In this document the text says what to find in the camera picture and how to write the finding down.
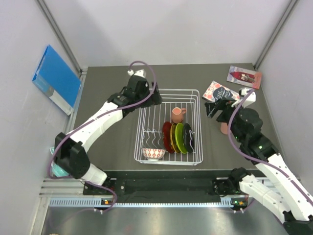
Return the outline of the pink plastic cup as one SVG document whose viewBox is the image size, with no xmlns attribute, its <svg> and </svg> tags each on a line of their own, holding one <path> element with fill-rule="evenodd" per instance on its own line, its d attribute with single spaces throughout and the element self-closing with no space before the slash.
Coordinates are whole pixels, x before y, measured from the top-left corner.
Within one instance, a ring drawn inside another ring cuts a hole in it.
<svg viewBox="0 0 313 235">
<path fill-rule="evenodd" d="M 228 125 L 227 125 L 226 122 L 222 122 L 222 123 L 221 123 L 220 131 L 221 131 L 224 135 L 227 135 L 227 134 L 228 134 Z"/>
</svg>

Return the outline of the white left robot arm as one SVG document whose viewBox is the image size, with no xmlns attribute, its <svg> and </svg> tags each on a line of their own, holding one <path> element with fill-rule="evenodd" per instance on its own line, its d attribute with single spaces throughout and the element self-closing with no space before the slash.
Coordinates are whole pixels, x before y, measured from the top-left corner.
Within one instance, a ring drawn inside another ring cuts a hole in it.
<svg viewBox="0 0 313 235">
<path fill-rule="evenodd" d="M 108 193 L 111 183 L 104 171 L 91 164 L 87 155 L 90 147 L 129 113 L 162 103 L 157 83 L 148 83 L 145 70 L 129 70 L 128 74 L 127 86 L 111 95 L 93 116 L 78 128 L 67 134 L 60 133 L 55 138 L 53 163 L 74 179 L 94 184 L 100 194 Z"/>
</svg>

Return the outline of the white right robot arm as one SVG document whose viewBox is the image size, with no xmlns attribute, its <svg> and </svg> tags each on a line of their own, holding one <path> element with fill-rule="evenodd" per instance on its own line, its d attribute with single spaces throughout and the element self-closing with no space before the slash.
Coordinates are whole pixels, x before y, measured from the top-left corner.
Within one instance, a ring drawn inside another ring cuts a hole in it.
<svg viewBox="0 0 313 235">
<path fill-rule="evenodd" d="M 220 99 L 205 103 L 212 118 L 221 113 L 217 122 L 229 122 L 230 133 L 240 143 L 238 150 L 273 184 L 271 190 L 244 168 L 231 171 L 228 188 L 232 193 L 246 193 L 261 203 L 282 223 L 290 235 L 313 233 L 313 196 L 305 190 L 284 162 L 276 146 L 262 132 L 263 121 L 251 108 L 235 107 L 233 101 Z"/>
</svg>

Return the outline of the teal object behind arm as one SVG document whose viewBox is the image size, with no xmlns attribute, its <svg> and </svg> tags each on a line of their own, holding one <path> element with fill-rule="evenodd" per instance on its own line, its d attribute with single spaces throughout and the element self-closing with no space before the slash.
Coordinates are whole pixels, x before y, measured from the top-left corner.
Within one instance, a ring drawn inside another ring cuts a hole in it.
<svg viewBox="0 0 313 235">
<path fill-rule="evenodd" d="M 57 178 L 62 178 L 62 177 L 68 178 L 69 174 L 52 160 L 52 155 L 54 154 L 54 149 L 55 149 L 54 147 L 49 148 L 51 156 L 49 158 L 47 173 L 49 176 L 54 175 Z"/>
</svg>

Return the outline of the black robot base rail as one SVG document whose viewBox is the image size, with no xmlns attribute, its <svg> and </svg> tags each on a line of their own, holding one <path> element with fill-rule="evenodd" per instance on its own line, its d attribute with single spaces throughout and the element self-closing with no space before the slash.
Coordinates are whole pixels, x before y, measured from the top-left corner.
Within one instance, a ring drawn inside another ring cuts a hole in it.
<svg viewBox="0 0 313 235">
<path fill-rule="evenodd" d="M 208 195 L 239 194 L 239 188 L 229 179 L 230 170 L 121 170 L 108 171 L 101 186 L 118 196 L 136 192 L 190 192 Z"/>
</svg>

